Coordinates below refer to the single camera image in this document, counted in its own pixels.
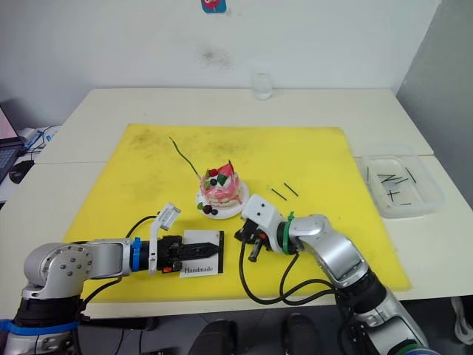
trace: laptop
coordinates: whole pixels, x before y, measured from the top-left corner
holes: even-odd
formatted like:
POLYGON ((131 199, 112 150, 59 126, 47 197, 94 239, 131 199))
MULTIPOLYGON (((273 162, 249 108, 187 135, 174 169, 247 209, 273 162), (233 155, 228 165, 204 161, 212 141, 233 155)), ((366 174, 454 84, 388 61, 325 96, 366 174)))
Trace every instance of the laptop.
POLYGON ((24 147, 7 116, 0 108, 0 183, 10 167, 15 163, 16 155, 24 147))

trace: keyboard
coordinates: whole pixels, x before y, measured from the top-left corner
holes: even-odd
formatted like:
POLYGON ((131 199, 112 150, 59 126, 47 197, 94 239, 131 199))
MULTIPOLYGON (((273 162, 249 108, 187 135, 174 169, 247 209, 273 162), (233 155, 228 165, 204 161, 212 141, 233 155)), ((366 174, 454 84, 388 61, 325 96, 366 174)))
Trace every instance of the keyboard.
POLYGON ((0 169, 3 169, 11 157, 16 153, 16 148, 0 150, 0 169))

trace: clear plastic box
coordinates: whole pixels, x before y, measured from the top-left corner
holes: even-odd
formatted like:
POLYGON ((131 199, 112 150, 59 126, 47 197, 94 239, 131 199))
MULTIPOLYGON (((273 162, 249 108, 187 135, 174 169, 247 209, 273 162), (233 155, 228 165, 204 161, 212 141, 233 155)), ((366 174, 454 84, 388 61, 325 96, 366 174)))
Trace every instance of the clear plastic box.
POLYGON ((437 211, 444 202, 440 187, 408 146, 380 144, 361 157, 363 175, 385 218, 417 217, 437 211))

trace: green ring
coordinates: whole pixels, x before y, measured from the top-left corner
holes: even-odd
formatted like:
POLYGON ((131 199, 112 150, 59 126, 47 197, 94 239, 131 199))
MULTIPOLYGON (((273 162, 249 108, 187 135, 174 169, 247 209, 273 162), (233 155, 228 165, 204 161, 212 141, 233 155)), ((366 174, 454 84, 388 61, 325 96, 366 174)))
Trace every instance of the green ring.
POLYGON ((291 211, 289 217, 287 217, 287 223, 284 226, 282 233, 282 250, 285 254, 289 255, 289 226, 290 222, 294 219, 294 211, 291 211))

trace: yellow mat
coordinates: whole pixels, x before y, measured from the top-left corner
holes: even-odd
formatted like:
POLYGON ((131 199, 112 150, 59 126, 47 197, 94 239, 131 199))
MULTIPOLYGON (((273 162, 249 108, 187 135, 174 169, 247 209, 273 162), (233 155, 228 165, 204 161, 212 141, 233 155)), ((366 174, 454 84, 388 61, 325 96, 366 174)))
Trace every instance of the yellow mat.
MULTIPOLYGON (((140 218, 156 213, 170 201, 182 210, 169 232, 184 229, 225 231, 224 273, 181 279, 178 273, 150 277, 147 271, 123 278, 100 293, 97 302, 150 302, 166 300, 221 300, 245 298, 238 275, 240 242, 234 232, 242 227, 238 216, 211 220, 196 209, 199 181, 180 151, 200 174, 231 160, 251 193, 276 205, 282 214, 325 214, 333 228, 358 246, 374 272, 394 290, 409 281, 395 255, 369 192, 358 172, 343 131, 337 128, 231 128, 149 126, 126 129, 113 156, 98 178, 71 225, 65 242, 122 238, 140 218), (299 197, 284 187, 286 182, 299 197), (272 186, 287 201, 269 190, 272 186)), ((132 235, 149 238, 145 223, 132 235)), ((292 257, 262 250, 257 263, 245 263, 245 274, 260 297, 276 296, 279 280, 292 257)), ((287 279, 287 287, 303 280, 326 278, 315 261, 303 254, 287 279)), ((103 280, 86 282, 84 296, 103 280)), ((302 294, 321 289, 310 286, 302 294)))

